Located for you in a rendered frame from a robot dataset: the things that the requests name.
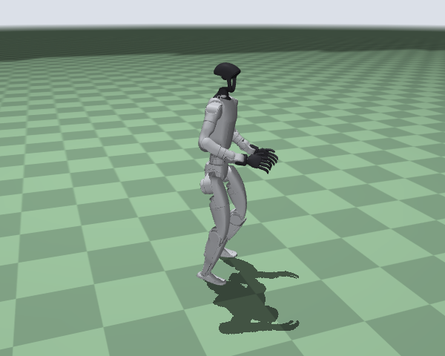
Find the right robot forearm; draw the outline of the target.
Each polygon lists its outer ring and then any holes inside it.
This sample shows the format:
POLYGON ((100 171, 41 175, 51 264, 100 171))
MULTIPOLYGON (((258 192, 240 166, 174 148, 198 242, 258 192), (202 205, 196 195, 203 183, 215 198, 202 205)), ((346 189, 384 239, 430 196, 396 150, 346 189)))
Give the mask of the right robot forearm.
POLYGON ((202 146, 212 154, 212 157, 218 157, 225 160, 227 163, 235 164, 235 162, 244 162, 245 156, 243 154, 237 154, 234 151, 229 151, 228 149, 225 149, 221 147, 221 145, 215 143, 210 138, 204 138, 202 140, 202 146))

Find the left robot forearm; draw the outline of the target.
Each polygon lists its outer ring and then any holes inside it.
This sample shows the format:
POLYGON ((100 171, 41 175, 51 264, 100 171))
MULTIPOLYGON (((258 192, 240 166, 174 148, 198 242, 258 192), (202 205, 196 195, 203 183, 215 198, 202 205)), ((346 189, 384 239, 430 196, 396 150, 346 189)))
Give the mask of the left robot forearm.
POLYGON ((236 128, 234 128, 234 135, 232 142, 239 146, 240 150, 245 151, 247 154, 254 154, 256 149, 250 147, 250 143, 240 135, 236 128))

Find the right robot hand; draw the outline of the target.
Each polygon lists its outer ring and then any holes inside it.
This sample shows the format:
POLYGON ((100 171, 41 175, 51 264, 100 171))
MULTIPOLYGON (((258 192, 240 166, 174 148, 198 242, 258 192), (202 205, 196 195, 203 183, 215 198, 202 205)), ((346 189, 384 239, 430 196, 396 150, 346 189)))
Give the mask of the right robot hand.
POLYGON ((248 164, 252 168, 259 168, 261 170, 264 170, 265 172, 267 172, 267 174, 269 173, 267 168, 269 170, 271 170, 271 167, 270 167, 270 166, 272 166, 271 159, 268 157, 264 157, 265 156, 264 153, 251 154, 250 156, 247 156, 247 154, 243 154, 243 155, 245 156, 244 162, 235 162, 236 165, 246 166, 246 164, 248 164), (266 161, 266 160, 268 160, 268 161, 266 161), (263 163, 261 163, 261 162, 263 162, 263 163), (266 163, 266 164, 264 164, 264 163, 266 163), (267 168, 264 168, 264 167, 267 167, 267 168))

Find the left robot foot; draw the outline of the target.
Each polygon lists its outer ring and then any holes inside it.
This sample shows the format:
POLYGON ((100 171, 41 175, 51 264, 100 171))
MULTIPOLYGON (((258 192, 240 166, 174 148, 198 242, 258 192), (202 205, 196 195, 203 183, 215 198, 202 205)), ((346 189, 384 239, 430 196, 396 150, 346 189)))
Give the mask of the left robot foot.
POLYGON ((224 249, 223 249, 223 251, 222 251, 220 256, 221 257, 236 257, 237 256, 237 252, 232 251, 232 250, 227 249, 227 248, 224 247, 224 249))

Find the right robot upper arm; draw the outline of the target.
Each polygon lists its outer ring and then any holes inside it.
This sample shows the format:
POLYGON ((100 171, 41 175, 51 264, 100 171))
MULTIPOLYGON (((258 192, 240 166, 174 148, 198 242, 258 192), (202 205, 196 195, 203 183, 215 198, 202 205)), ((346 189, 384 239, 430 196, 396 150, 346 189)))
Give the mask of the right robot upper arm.
MULTIPOLYGON (((200 137, 198 141, 198 145, 200 149, 204 152, 208 152, 202 146, 202 140, 204 138, 210 138, 209 136, 214 132, 214 129, 217 124, 217 120, 222 116, 222 104, 219 102, 212 102, 205 108, 205 118, 202 125, 202 130, 200 132, 200 137)), ((210 138, 211 139, 211 138, 210 138)))

